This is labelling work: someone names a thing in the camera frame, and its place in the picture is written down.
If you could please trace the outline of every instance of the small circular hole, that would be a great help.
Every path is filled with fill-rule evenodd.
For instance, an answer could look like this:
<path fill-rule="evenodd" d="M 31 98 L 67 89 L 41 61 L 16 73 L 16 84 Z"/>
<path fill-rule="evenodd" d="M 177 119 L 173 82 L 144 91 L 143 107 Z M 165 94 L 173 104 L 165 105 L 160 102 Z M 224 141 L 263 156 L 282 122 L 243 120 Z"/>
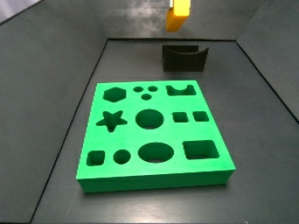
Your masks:
<path fill-rule="evenodd" d="M 149 87 L 148 91 L 155 92 L 157 90 L 157 87 Z"/>
<path fill-rule="evenodd" d="M 143 100 L 148 101 L 152 99 L 152 96 L 149 94 L 143 94 L 141 98 L 143 98 Z"/>
<path fill-rule="evenodd" d="M 144 91 L 144 89 L 143 89 L 141 87 L 135 87 L 135 91 L 136 91 L 137 93 L 140 93 L 140 92 Z"/>
<path fill-rule="evenodd" d="M 131 158 L 131 154 L 127 150 L 119 150 L 113 156 L 115 162 L 120 165 L 125 164 L 129 158 Z"/>

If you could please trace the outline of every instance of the metal panel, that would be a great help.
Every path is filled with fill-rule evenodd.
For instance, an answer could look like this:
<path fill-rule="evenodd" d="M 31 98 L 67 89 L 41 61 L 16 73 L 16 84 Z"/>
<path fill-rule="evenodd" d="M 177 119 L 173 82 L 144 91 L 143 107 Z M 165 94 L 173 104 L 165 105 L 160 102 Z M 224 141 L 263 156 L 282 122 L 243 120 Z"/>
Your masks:
<path fill-rule="evenodd" d="M 242 33 L 266 0 L 192 0 L 177 32 L 165 32 L 168 0 L 109 0 L 95 6 L 109 38 L 229 39 Z"/>
<path fill-rule="evenodd" d="M 299 1 L 271 0 L 237 42 L 299 119 Z"/>
<path fill-rule="evenodd" d="M 203 73 L 163 72 L 172 44 L 209 47 Z M 237 170 L 227 185 L 84 194 L 75 177 L 96 83 L 159 80 L 199 82 Z M 33 222 L 296 223 L 298 135 L 236 43 L 108 41 Z"/>
<path fill-rule="evenodd" d="M 0 24 L 41 0 L 0 0 Z"/>
<path fill-rule="evenodd" d="M 0 222 L 28 222 L 107 37 L 89 1 L 51 0 L 0 26 Z"/>

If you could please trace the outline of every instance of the black block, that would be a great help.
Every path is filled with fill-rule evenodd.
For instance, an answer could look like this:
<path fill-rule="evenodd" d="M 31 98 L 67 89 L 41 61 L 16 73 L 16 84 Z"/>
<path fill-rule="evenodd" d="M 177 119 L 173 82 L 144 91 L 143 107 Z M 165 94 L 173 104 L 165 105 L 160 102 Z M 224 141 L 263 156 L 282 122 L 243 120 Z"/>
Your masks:
<path fill-rule="evenodd" d="M 163 45 L 165 72 L 201 72 L 209 48 L 199 52 L 196 45 Z"/>

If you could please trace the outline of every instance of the circular hole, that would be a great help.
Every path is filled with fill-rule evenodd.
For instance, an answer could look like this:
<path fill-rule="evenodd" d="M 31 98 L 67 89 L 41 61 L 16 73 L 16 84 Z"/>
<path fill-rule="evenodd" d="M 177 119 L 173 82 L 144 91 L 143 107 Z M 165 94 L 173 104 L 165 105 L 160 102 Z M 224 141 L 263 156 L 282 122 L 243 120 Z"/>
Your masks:
<path fill-rule="evenodd" d="M 135 122 L 143 129 L 155 130 L 163 125 L 164 116 L 157 110 L 145 109 L 136 114 Z"/>
<path fill-rule="evenodd" d="M 152 96 L 149 94 L 143 94 L 141 98 L 143 98 L 143 100 L 148 101 L 152 99 Z"/>
<path fill-rule="evenodd" d="M 113 156 L 115 162 L 120 165 L 125 164 L 129 158 L 131 158 L 131 154 L 127 150 L 119 150 Z"/>
<path fill-rule="evenodd" d="M 137 151 L 139 157 L 148 163 L 163 163 L 173 156 L 173 148 L 165 143 L 148 143 Z"/>
<path fill-rule="evenodd" d="M 144 89 L 143 89 L 141 87 L 135 87 L 135 91 L 136 91 L 137 93 L 140 93 L 140 92 L 144 91 Z"/>
<path fill-rule="evenodd" d="M 155 92 L 157 90 L 157 87 L 149 87 L 148 91 Z"/>

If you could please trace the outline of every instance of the hexagon hole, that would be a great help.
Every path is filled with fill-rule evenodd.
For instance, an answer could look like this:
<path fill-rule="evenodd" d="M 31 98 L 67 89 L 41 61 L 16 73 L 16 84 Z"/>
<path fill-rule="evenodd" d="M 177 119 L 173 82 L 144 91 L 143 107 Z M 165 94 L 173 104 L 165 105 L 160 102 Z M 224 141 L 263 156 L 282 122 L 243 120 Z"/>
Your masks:
<path fill-rule="evenodd" d="M 120 87 L 112 87 L 104 91 L 103 99 L 109 102 L 120 102 L 127 98 L 127 91 Z"/>

